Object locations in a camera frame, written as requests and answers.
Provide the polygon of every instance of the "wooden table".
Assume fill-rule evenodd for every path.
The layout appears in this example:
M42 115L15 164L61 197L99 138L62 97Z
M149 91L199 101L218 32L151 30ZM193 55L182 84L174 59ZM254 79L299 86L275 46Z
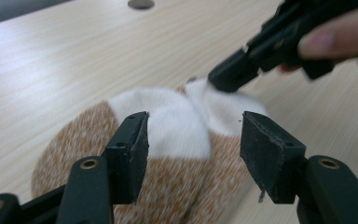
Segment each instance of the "wooden table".
M212 68L255 35L278 0L76 0L0 23L0 193L31 199L31 174L51 138L79 113L134 87L170 87ZM309 83L273 71L242 91L308 146L358 176L358 63ZM294 205L258 203L252 183L231 223L297 223Z

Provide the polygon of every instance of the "white plush patch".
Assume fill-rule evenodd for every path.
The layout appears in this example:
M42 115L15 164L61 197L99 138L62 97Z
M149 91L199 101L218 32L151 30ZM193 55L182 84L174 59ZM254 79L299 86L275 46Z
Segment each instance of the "white plush patch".
M266 108L254 97L218 91L206 79L186 84L186 94L208 128L224 135L241 135L244 111L267 115Z
M118 122L148 111L149 157L207 159L211 155L208 128L184 95L170 89L127 91L109 100Z

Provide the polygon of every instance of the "human hand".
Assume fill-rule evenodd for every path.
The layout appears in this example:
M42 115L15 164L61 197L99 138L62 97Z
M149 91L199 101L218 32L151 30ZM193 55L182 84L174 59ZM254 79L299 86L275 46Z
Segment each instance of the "human hand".
M334 18L303 36L298 54L307 60L330 59L336 63L358 56L358 9ZM281 65L285 72L296 68Z

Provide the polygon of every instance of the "black tool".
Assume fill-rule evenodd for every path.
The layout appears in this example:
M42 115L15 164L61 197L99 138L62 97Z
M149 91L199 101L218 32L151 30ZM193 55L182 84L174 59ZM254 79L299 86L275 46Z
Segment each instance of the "black tool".
M300 223L358 223L358 179L345 163L304 158L305 146L266 116L243 114L241 157L274 203L299 198Z
M282 63L302 67L310 79L321 77L334 69L334 63L302 60L298 42L316 26L356 8L358 0L285 0L247 43L248 49L239 49L218 64L208 79L218 90L233 92L261 71L268 72Z
M66 186L19 205L13 194L0 194L0 224L113 223L112 204L135 203L148 154L146 112L126 117L102 156L80 159Z

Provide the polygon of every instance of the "table surface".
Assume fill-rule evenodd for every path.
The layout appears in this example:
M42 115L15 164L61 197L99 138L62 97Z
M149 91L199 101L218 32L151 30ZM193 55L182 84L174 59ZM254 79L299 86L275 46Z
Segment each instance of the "table surface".
M175 88L206 77L242 47L278 0L76 0L0 22L0 193L31 199L30 180L52 137L82 111L135 87ZM358 177L358 62L312 83L277 71L241 91L307 147L346 162ZM230 223L297 223L294 205L258 203L250 190Z

